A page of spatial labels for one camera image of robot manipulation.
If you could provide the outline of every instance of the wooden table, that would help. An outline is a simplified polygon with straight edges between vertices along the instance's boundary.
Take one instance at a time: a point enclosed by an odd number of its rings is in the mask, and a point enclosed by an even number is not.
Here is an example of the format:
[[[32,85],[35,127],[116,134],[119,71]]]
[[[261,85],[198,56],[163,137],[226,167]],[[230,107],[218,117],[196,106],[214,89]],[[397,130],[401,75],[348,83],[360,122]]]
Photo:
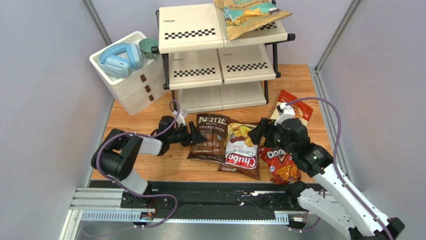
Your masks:
[[[269,103],[264,106],[215,111],[242,122],[257,122],[261,118],[269,118],[277,104],[281,90],[286,90],[298,98],[316,96],[311,74],[307,65],[280,65],[281,78],[269,81]],[[116,101],[112,107],[105,137],[113,129],[127,132],[138,132],[149,135],[158,127],[162,116],[169,115],[169,102],[172,99],[169,92],[143,111],[130,116]],[[311,140],[323,146],[331,153],[331,147],[317,101],[305,101],[313,108],[313,114],[307,126]],[[197,114],[189,114],[186,122],[196,123]],[[268,165],[260,160],[260,181],[248,176],[235,173],[218,171],[219,164],[209,161],[188,160],[189,147],[172,144],[170,150],[163,156],[139,155],[134,169],[148,181],[201,181],[201,182],[270,182],[272,177]],[[93,172],[92,179],[103,179],[97,170]],[[302,181],[314,183],[302,172]]]

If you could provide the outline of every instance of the mug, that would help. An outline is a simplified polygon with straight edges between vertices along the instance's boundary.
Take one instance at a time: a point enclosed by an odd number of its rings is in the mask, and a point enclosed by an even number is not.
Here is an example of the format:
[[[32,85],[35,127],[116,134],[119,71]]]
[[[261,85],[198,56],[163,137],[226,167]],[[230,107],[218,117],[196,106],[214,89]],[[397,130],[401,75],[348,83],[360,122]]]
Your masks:
[[[148,59],[157,59],[157,54],[151,52],[151,47],[157,46],[159,42],[154,38],[144,38],[139,41],[139,48]]]

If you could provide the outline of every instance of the shelf tier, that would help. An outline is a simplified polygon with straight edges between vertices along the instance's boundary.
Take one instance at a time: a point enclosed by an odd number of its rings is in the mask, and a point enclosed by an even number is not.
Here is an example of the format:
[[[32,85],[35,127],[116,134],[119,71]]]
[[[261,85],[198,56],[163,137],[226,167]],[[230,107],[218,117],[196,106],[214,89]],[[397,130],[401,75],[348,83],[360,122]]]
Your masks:
[[[188,113],[247,108],[266,104],[259,81],[177,91],[180,108]]]
[[[276,74],[264,44],[218,50],[224,84],[274,80]]]
[[[222,85],[216,49],[171,53],[169,66],[170,90]]]
[[[170,54],[169,66],[171,90],[258,82],[276,77],[263,44],[175,52]]]
[[[214,3],[159,8],[161,54],[258,45],[288,40],[281,21],[229,40],[224,13]]]

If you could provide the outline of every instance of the checkered pattern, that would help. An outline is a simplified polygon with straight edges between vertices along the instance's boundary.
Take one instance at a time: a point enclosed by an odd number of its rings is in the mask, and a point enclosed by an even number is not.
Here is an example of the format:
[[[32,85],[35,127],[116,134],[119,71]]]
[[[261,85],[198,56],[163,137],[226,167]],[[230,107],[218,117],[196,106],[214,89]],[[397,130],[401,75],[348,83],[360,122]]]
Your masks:
[[[228,72],[236,71],[247,71],[247,70],[257,70],[257,69],[267,69],[268,65],[266,62],[252,63],[252,64],[243,64],[243,65],[232,65],[226,66]]]
[[[204,30],[196,30],[196,31],[185,31],[185,32],[172,32],[172,33],[164,33],[166,40],[168,39],[181,39],[181,38],[189,38],[189,37],[202,37],[209,35],[216,35],[215,29],[211,28]]]
[[[188,76],[199,76],[199,75],[209,75],[209,74],[215,74],[215,68],[202,68],[202,69],[195,69],[195,70],[181,70],[181,71],[174,71],[174,77],[188,77]]]
[[[276,28],[278,28],[278,27],[275,24],[275,22],[273,21],[273,22],[270,22],[270,23],[268,23],[266,25],[263,25],[263,26],[259,27],[255,31],[257,31],[257,30],[265,30],[265,29],[276,29]]]

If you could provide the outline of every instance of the headphones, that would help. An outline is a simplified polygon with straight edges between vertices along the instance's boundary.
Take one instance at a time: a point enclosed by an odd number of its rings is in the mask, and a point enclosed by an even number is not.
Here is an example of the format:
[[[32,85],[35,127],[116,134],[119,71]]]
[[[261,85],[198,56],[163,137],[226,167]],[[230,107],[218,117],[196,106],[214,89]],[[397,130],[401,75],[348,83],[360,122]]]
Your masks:
[[[128,60],[117,56],[127,53]],[[133,69],[144,66],[144,56],[139,46],[134,43],[119,43],[107,48],[99,57],[100,68],[108,75],[123,79],[132,74]]]

